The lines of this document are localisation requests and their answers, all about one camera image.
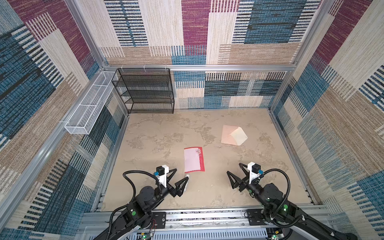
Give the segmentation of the pink red letter card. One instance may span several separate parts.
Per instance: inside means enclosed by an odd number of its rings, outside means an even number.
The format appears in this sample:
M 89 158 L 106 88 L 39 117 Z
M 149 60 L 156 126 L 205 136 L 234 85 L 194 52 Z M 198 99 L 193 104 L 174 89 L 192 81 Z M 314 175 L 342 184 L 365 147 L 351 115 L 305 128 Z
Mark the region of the pink red letter card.
M 185 173 L 205 171 L 204 155 L 202 147 L 184 149 Z

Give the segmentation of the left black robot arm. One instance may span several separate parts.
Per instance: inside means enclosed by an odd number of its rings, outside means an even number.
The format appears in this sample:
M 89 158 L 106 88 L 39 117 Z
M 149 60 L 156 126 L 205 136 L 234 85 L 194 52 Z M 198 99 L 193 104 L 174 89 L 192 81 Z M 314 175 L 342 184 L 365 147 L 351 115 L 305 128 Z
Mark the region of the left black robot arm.
M 144 229 L 148 227 L 153 220 L 152 210 L 159 206 L 166 196 L 181 197 L 183 195 L 189 177 L 184 177 L 172 186 L 170 180 L 176 172 L 177 169 L 170 170 L 167 165 L 157 167 L 153 174 L 142 170 L 129 170 L 124 172 L 124 179 L 126 179 L 133 188 L 133 197 L 127 204 L 112 211 L 108 228 L 100 233 L 96 239 L 118 240 L 133 229 Z M 155 180 L 157 187 L 145 186 L 137 193 L 134 182 L 128 178 L 129 174 L 146 175 Z

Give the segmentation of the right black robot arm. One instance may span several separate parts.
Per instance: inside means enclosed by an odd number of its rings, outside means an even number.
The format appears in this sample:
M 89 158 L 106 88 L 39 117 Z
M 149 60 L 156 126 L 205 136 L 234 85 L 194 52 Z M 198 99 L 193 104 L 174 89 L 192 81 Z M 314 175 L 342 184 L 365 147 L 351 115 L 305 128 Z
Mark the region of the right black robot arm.
M 263 206 L 263 211 L 258 217 L 262 222 L 281 229 L 297 227 L 319 240 L 358 239 L 353 233 L 342 233 L 328 227 L 290 202 L 288 197 L 291 192 L 291 182 L 289 176 L 283 170 L 273 168 L 262 171 L 261 166 L 253 162 L 248 165 L 240 163 L 239 166 L 246 176 L 241 179 L 227 171 L 231 187 L 239 190 L 239 192 L 246 190 L 252 198 L 256 199 Z M 261 179 L 272 172 L 281 173 L 285 177 L 287 181 L 285 193 L 281 192 L 273 183 L 266 184 L 265 186 L 260 185 Z

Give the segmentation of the pale pink open envelope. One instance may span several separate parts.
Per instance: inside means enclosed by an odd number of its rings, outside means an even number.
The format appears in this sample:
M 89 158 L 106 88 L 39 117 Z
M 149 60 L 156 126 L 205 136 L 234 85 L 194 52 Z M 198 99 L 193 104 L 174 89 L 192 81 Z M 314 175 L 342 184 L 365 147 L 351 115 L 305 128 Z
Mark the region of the pale pink open envelope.
M 248 136 L 241 127 L 223 125 L 222 130 L 222 144 L 241 146 Z

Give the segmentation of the white glue stick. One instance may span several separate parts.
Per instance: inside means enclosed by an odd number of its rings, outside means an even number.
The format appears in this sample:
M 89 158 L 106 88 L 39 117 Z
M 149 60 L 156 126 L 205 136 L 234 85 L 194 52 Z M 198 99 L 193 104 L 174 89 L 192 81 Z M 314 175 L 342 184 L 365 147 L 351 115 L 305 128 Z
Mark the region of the white glue stick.
M 188 186 L 188 182 L 189 182 L 189 179 L 190 179 L 190 175 L 189 175 L 189 174 L 186 174 L 185 177 L 188 178 L 188 180 L 187 180 L 186 183 L 185 183 L 185 186 L 184 186 L 184 192 L 187 191 L 187 186 Z

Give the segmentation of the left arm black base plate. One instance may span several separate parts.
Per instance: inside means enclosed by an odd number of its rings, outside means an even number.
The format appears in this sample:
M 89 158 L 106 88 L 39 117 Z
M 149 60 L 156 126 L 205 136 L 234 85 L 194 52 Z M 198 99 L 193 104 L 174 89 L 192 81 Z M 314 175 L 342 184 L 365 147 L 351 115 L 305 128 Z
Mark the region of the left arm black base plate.
M 166 227 L 167 213 L 166 212 L 154 212 L 151 215 L 145 215 L 139 220 L 137 226 L 141 229 L 164 229 Z

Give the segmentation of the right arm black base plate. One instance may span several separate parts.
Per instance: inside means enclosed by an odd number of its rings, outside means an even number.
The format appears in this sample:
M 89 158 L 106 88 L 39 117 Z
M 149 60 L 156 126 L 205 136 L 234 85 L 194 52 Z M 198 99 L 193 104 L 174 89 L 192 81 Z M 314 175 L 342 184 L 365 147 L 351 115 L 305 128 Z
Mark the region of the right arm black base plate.
M 249 221 L 250 226 L 264 226 L 269 225 L 267 220 L 265 219 L 265 215 L 263 214 L 262 209 L 248 209 L 245 212 L 245 217 Z

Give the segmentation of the aluminium mounting rail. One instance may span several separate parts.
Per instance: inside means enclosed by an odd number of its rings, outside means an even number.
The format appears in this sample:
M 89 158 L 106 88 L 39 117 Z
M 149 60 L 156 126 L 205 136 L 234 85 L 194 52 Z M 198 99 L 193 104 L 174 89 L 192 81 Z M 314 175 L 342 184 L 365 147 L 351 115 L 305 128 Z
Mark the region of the aluminium mounting rail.
M 332 217 L 323 205 L 299 205 L 307 214 L 328 227 L 334 227 Z M 266 240 L 273 239 L 273 225 L 250 226 L 245 212 L 260 206 L 240 208 L 157 210 L 166 212 L 164 229 L 155 232 L 152 240 Z M 108 227 L 110 212 L 85 213 L 75 240 L 93 240 Z M 119 240 L 139 240 L 149 229 L 134 229 Z

